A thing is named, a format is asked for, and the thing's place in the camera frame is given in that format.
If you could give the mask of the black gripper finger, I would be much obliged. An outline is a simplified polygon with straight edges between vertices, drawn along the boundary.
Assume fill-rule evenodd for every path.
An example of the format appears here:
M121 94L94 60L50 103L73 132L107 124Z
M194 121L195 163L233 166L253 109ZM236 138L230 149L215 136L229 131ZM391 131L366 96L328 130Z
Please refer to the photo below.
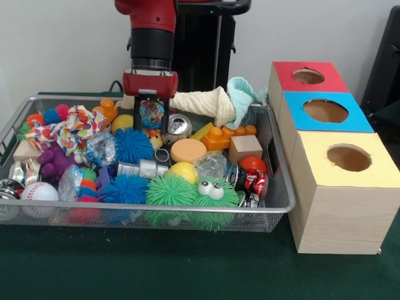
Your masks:
M140 114L140 107L143 101L143 97L135 97L134 98L134 129L141 130L142 127L142 118Z
M161 102L163 103L164 114L161 118L161 133L166 134L168 132L168 124L169 124L169 98L161 98Z

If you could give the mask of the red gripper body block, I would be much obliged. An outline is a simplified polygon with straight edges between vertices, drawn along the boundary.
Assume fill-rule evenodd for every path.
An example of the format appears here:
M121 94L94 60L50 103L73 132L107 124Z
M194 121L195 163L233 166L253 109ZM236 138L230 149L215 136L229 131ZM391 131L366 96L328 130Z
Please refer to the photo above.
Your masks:
M178 89L178 74L174 71L128 69L124 71L122 81L124 93L128 96L153 94L170 99Z

